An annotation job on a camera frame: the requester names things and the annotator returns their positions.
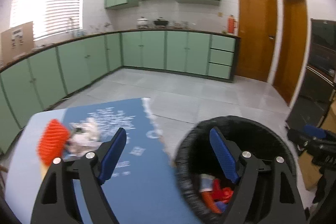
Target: pot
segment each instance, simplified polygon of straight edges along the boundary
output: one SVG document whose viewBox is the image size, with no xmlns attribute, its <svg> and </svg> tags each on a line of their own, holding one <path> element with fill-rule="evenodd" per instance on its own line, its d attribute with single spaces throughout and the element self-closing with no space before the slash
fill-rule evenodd
<svg viewBox="0 0 336 224">
<path fill-rule="evenodd" d="M 144 17 L 140 17 L 137 19 L 137 25 L 138 26 L 147 26 L 148 25 L 148 19 Z"/>
</svg>

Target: crumpled paper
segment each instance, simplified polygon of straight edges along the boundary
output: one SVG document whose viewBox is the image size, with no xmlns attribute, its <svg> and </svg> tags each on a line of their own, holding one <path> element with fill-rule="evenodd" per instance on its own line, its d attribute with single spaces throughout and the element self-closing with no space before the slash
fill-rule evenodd
<svg viewBox="0 0 336 224">
<path fill-rule="evenodd" d="M 66 149 L 70 157 L 81 157 L 87 152 L 96 150 L 100 145 L 100 131 L 94 118 L 89 117 L 84 123 L 70 123 L 73 128 Z"/>
</svg>

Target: cardboard box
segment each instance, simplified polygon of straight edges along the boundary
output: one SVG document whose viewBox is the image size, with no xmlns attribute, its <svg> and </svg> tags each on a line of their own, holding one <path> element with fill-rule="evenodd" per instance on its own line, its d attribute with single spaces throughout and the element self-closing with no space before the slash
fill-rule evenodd
<svg viewBox="0 0 336 224">
<path fill-rule="evenodd" d="M 1 50 L 4 65 L 30 53 L 33 48 L 33 22 L 18 25 L 1 33 Z"/>
</svg>

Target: drawer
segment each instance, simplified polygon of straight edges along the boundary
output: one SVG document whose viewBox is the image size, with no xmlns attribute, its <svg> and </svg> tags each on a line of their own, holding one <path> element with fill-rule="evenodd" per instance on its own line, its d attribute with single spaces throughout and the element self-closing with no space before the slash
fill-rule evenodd
<svg viewBox="0 0 336 224">
<path fill-rule="evenodd" d="M 231 67 L 229 66 L 209 63 L 209 76 L 229 79 L 230 71 Z"/>
<path fill-rule="evenodd" d="M 232 65 L 233 52 L 224 52 L 211 49 L 210 62 L 222 65 Z"/>
<path fill-rule="evenodd" d="M 234 52 L 236 40 L 232 37 L 222 37 L 220 35 L 212 36 L 211 48 L 217 48 L 219 50 Z"/>
</svg>

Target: blue gripper pad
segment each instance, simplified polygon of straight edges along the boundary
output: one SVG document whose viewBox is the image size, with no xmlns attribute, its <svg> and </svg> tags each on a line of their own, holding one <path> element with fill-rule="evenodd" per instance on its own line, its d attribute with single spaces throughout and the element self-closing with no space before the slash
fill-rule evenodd
<svg viewBox="0 0 336 224">
<path fill-rule="evenodd" d="M 105 181 L 111 178 L 112 173 L 120 158 L 120 155 L 124 150 L 126 138 L 126 131 L 125 129 L 122 129 L 120 133 L 116 136 L 114 142 L 112 143 L 111 147 L 101 161 L 101 171 L 98 176 L 100 185 L 103 185 Z"/>
<path fill-rule="evenodd" d="M 227 179 L 237 183 L 236 161 L 215 128 L 210 130 L 210 144 Z"/>
</svg>

